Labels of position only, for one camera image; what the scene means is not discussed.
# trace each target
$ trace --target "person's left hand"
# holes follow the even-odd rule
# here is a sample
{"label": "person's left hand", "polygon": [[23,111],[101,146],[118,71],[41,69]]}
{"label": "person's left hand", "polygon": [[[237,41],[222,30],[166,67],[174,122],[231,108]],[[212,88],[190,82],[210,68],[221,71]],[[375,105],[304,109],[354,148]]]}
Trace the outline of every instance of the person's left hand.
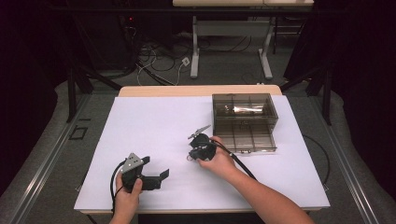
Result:
{"label": "person's left hand", "polygon": [[122,189],[116,195],[114,217],[110,223],[130,223],[139,205],[139,194],[142,192],[143,181],[139,178],[136,179],[134,188],[129,193],[122,186],[121,177],[122,173],[119,172],[116,177],[116,189]]}

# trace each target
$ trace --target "black cable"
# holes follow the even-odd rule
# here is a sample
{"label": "black cable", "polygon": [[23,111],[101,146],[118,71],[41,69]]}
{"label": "black cable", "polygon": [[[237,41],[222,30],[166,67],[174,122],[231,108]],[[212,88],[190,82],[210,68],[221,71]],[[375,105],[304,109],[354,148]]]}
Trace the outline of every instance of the black cable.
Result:
{"label": "black cable", "polygon": [[170,59],[172,60],[172,65],[171,65],[170,67],[168,67],[168,68],[159,69],[159,68],[155,68],[155,67],[154,67],[154,63],[152,63],[152,64],[150,65],[150,67],[151,67],[154,71],[157,71],[157,72],[166,72],[166,71],[170,71],[172,68],[175,67],[176,60],[175,60],[174,58],[170,57],[170,56],[167,55],[167,54],[164,54],[164,55],[167,56],[168,58],[170,58]]}
{"label": "black cable", "polygon": [[[245,76],[250,75],[255,81],[254,83],[249,83],[246,79]],[[260,75],[260,77],[255,77],[253,74],[251,73],[245,73],[244,75],[241,76],[241,79],[245,82],[245,84],[247,85],[256,85],[257,83],[263,83],[262,81],[262,75]]]}
{"label": "black cable", "polygon": [[90,221],[91,221],[93,224],[97,224],[97,222],[95,221],[95,219],[93,219],[93,217],[91,217],[90,215],[87,215],[87,217],[90,219]]}
{"label": "black cable", "polygon": [[222,50],[222,49],[202,49],[202,51],[205,51],[205,52],[242,52],[242,51],[244,51],[245,49],[247,49],[250,46],[250,44],[251,44],[251,36],[249,37],[249,41],[248,41],[247,46],[245,46],[243,49],[239,49],[239,50],[234,50],[234,49],[236,49],[239,45],[241,45],[242,42],[244,42],[244,40],[246,40],[246,38],[247,38],[247,36],[242,38],[242,40],[239,41],[239,43],[237,43],[231,49],[225,49],[225,50]]}
{"label": "black cable", "polygon": [[329,179],[330,170],[331,170],[329,154],[327,153],[326,149],[324,149],[324,147],[323,147],[318,141],[316,141],[315,139],[313,139],[312,137],[310,137],[310,136],[308,136],[308,135],[305,135],[305,134],[303,134],[303,137],[305,137],[305,138],[311,140],[312,142],[314,142],[315,144],[317,144],[317,145],[320,147],[320,149],[323,151],[323,153],[324,153],[324,155],[325,155],[325,157],[326,157],[326,160],[327,160],[327,173],[326,173],[325,178],[324,178],[323,181],[322,181],[322,184],[323,184],[323,185],[326,185],[326,183],[327,183],[327,181],[328,181],[328,179]]}
{"label": "black cable", "polygon": [[[147,59],[142,59],[141,57],[142,56],[146,56],[146,57],[148,57]],[[139,54],[139,61],[140,62],[148,62],[149,61],[149,59],[152,57],[152,56],[155,56],[155,55],[153,55],[153,54],[144,54],[144,53],[142,53],[142,52],[140,52],[140,54]]]}
{"label": "black cable", "polygon": [[256,177],[253,175],[253,173],[251,173],[251,172],[249,171],[249,169],[246,167],[246,165],[245,165],[244,163],[242,163],[242,162],[238,159],[238,157],[235,156],[235,154],[233,154],[230,150],[228,150],[221,142],[216,141],[216,140],[213,140],[213,139],[212,139],[212,141],[215,142],[216,144],[214,144],[214,143],[209,143],[209,144],[213,144],[213,145],[215,145],[216,147],[220,147],[221,149],[223,149],[224,151],[226,151],[226,152],[233,158],[233,160],[234,160],[236,163],[238,163],[238,164],[242,167],[242,169],[248,174],[248,176],[250,176],[251,178],[257,180]]}
{"label": "black cable", "polygon": [[126,162],[126,160],[120,162],[120,164],[114,170],[113,175],[111,176],[111,179],[110,179],[110,194],[111,194],[111,200],[113,201],[113,208],[111,209],[111,212],[113,213],[113,216],[114,216],[114,212],[116,211],[116,196],[117,196],[117,193],[123,188],[123,186],[122,186],[121,188],[119,188],[117,190],[116,194],[114,194],[114,190],[113,190],[114,177],[116,176],[117,171],[120,169],[120,167],[123,164],[125,164],[125,162]]}
{"label": "black cable", "polygon": [[166,85],[171,85],[174,86],[174,84],[163,77],[159,77],[155,74],[153,74],[150,70],[148,70],[143,64],[141,63],[136,63],[137,66],[141,67],[150,77],[152,77],[155,81],[157,81],[160,85],[166,86]]}

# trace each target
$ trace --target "transparent plastic box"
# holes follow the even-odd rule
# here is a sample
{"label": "transparent plastic box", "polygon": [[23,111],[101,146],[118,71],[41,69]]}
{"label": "transparent plastic box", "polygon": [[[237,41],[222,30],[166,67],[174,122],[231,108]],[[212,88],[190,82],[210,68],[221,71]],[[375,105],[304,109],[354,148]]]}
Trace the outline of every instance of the transparent plastic box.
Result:
{"label": "transparent plastic box", "polygon": [[213,135],[233,152],[274,152],[277,114],[269,93],[213,94]]}

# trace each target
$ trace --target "fingers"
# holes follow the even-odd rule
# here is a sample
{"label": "fingers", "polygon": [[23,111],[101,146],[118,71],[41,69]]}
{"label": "fingers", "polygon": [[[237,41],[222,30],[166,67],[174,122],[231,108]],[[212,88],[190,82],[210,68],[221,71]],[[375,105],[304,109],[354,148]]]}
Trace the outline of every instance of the fingers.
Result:
{"label": "fingers", "polygon": [[210,139],[211,139],[211,140],[214,140],[214,141],[216,141],[216,142],[220,142],[220,143],[223,144],[221,138],[219,138],[219,137],[217,137],[217,136],[212,136],[212,137],[210,137]]}
{"label": "fingers", "polygon": [[134,182],[134,188],[132,189],[131,194],[138,197],[139,194],[142,192],[143,181],[140,178],[137,178]]}
{"label": "fingers", "polygon": [[122,172],[119,171],[119,173],[116,176],[116,189],[122,188]]}
{"label": "fingers", "polygon": [[203,160],[200,160],[200,159],[197,159],[196,161],[198,162],[198,164],[199,164],[201,167],[206,168],[206,164],[208,163],[208,161],[203,161]]}
{"label": "fingers", "polygon": [[225,151],[221,147],[216,148],[216,154],[218,153],[224,153]]}

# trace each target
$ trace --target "electrical cable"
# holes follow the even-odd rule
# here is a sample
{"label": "electrical cable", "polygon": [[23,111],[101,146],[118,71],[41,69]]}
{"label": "electrical cable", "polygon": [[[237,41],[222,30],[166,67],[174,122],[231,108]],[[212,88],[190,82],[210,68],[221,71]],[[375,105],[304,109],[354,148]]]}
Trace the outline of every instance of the electrical cable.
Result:
{"label": "electrical cable", "polygon": [[141,83],[140,83],[140,79],[139,79],[139,74],[137,74],[137,76],[136,76],[136,81],[137,81],[137,84],[139,84],[139,86],[143,86]]}
{"label": "electrical cable", "polygon": [[148,47],[148,48],[142,47],[142,50],[140,51],[140,54],[139,54],[140,62],[145,62],[146,63],[146,62],[149,61],[150,57],[154,56],[154,55],[149,54],[149,53],[143,53],[142,51],[152,51],[152,49],[150,47]]}
{"label": "electrical cable", "polygon": [[241,166],[241,168],[248,174],[248,176],[250,176],[251,178],[256,179],[256,177],[253,175],[253,173],[250,172],[250,170],[246,167],[246,165],[244,163],[242,163],[237,156],[235,156],[235,154],[233,154],[230,150],[228,150],[221,142],[213,140],[213,142],[215,143],[209,143],[209,144],[213,144],[216,147],[220,147],[221,149],[223,149],[224,151],[226,151],[232,158],[233,160],[238,163],[238,165]]}
{"label": "electrical cable", "polygon": [[146,67],[143,66],[143,64],[141,63],[136,63],[137,66],[139,67],[143,67],[143,70],[150,76],[152,77],[155,81],[157,81],[160,85],[162,86],[166,86],[166,85],[175,85],[174,83],[168,81],[167,79],[157,76],[155,74],[153,74],[151,71],[149,71]]}
{"label": "electrical cable", "polygon": [[114,215],[114,213],[115,213],[115,211],[116,211],[116,196],[117,196],[117,193],[123,188],[123,186],[122,186],[121,188],[119,188],[119,189],[117,190],[116,194],[114,194],[114,189],[113,189],[114,177],[116,176],[117,171],[120,169],[120,167],[121,167],[123,164],[125,164],[125,162],[126,162],[126,160],[120,162],[120,164],[119,164],[119,165],[116,167],[116,169],[114,170],[113,175],[111,176],[111,179],[110,179],[110,194],[111,194],[111,200],[113,201],[113,207],[112,207],[112,209],[111,209],[111,212],[113,213],[113,215]]}
{"label": "electrical cable", "polygon": [[[249,83],[246,79],[245,76],[250,75],[253,79],[254,82],[253,83]],[[255,77],[253,74],[251,73],[245,73],[244,75],[241,76],[241,79],[245,82],[245,84],[247,85],[256,85],[257,83],[263,83],[262,81],[262,75],[260,75],[260,78]]]}
{"label": "electrical cable", "polygon": [[175,83],[175,86],[177,86],[177,84],[178,84],[178,81],[180,80],[180,69],[181,69],[181,66],[183,66],[183,63],[180,65],[180,67],[178,68],[178,71],[177,71],[177,83]]}
{"label": "electrical cable", "polygon": [[[160,84],[161,86],[166,86],[166,84],[164,84],[162,81],[160,81],[158,78],[156,78],[155,75],[152,74],[147,68],[144,68],[143,70],[144,70],[152,79],[154,79],[154,81],[156,81],[158,84]],[[139,74],[137,74],[137,82],[139,83],[140,86],[142,86],[142,84],[140,83],[140,80],[139,80]]]}
{"label": "electrical cable", "polygon": [[150,65],[152,65],[152,64],[154,64],[155,63],[155,61],[157,61],[157,54],[155,53],[155,51],[154,50],[151,50],[151,52],[153,52],[154,53],[154,58],[151,60],[151,63],[149,63],[149,64],[146,64],[145,66],[143,66],[143,67],[140,67],[139,66],[139,71],[137,72],[137,74],[140,74],[140,72],[144,69],[144,68],[147,68],[147,67],[149,67]]}
{"label": "electrical cable", "polygon": [[329,175],[330,175],[330,171],[331,171],[329,154],[327,153],[326,149],[324,149],[324,147],[318,141],[313,139],[312,137],[310,137],[308,135],[305,135],[305,134],[303,134],[303,137],[305,137],[305,138],[311,140],[312,142],[314,142],[315,144],[317,144],[320,147],[320,149],[323,151],[323,153],[324,153],[324,155],[326,157],[326,160],[327,160],[327,172],[326,172],[326,175],[325,175],[325,177],[324,177],[324,179],[322,181],[322,185],[326,185],[327,181],[329,180]]}
{"label": "electrical cable", "polygon": [[157,71],[157,72],[167,72],[167,71],[170,71],[172,68],[175,67],[176,60],[175,60],[175,59],[172,59],[172,58],[171,58],[171,60],[172,60],[172,65],[171,65],[169,68],[164,68],[164,69],[155,68],[153,63],[151,64],[150,67],[151,67],[154,71]]}
{"label": "electrical cable", "polygon": [[243,49],[239,49],[239,50],[234,50],[236,49],[239,45],[241,45],[244,40],[246,40],[247,36],[245,36],[244,38],[242,38],[241,41],[239,41],[239,43],[237,43],[235,46],[233,46],[231,49],[226,49],[226,50],[222,50],[222,49],[202,49],[202,51],[206,51],[206,52],[242,52],[245,49],[247,49],[250,44],[251,44],[251,36],[249,37],[249,41],[247,46],[245,46]]}

